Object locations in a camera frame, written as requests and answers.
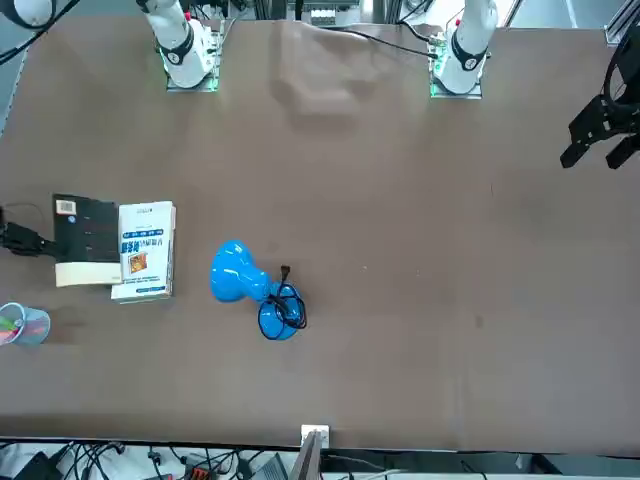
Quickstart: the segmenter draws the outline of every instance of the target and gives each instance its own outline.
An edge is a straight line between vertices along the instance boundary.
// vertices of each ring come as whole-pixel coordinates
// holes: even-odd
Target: clear plastic cup
[[[49,335],[51,319],[43,310],[7,303],[0,307],[0,345],[38,345]]]

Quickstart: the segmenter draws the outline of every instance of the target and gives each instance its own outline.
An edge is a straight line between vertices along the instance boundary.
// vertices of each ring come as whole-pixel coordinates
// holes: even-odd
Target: brown table
[[[279,22],[234,27],[218,94],[166,94],[152,45],[143,18],[91,18],[33,49],[0,200],[47,235],[53,192],[173,200],[175,298],[116,305],[0,252],[0,298],[53,321],[0,349],[1,434],[296,444],[320,423],[340,447],[638,452],[640,165],[558,160],[601,32],[498,31],[483,101]],[[230,238],[293,267],[307,330],[269,342],[252,302],[213,299]]]

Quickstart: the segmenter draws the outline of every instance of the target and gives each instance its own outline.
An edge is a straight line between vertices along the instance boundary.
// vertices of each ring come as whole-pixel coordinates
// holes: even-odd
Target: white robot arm
[[[478,82],[489,41],[498,25],[494,0],[466,0],[460,25],[446,32],[447,52],[435,73],[454,94],[470,92]]]
[[[198,85],[214,67],[214,37],[198,20],[187,21],[179,0],[136,0],[147,17],[176,85]],[[23,28],[39,30],[56,14],[56,0],[0,0],[0,13]]]

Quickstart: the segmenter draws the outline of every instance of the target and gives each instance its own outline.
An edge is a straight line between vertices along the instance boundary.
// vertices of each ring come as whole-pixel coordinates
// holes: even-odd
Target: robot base
[[[451,93],[436,78],[435,72],[442,68],[442,59],[447,55],[447,46],[442,43],[435,46],[429,46],[429,52],[438,55],[438,60],[429,59],[429,96],[431,98],[464,98],[471,100],[482,99],[482,71],[478,78],[478,83],[465,94]]]
[[[219,31],[212,31],[210,27],[202,27],[202,39],[207,51],[207,61],[211,61],[212,68],[209,73],[202,79],[200,83],[193,87],[181,87],[172,80],[169,75],[169,65],[162,54],[165,72],[167,72],[167,92],[201,92],[213,93],[217,92],[220,87],[220,64],[222,62],[222,41],[226,30],[226,21],[220,22]]]

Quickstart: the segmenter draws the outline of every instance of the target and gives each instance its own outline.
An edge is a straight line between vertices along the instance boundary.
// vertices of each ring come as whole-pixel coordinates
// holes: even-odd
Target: book
[[[122,281],[115,203],[56,193],[53,219],[57,287]]]
[[[171,296],[175,222],[176,209],[169,201],[120,205],[122,283],[111,287],[112,300],[133,303]]]

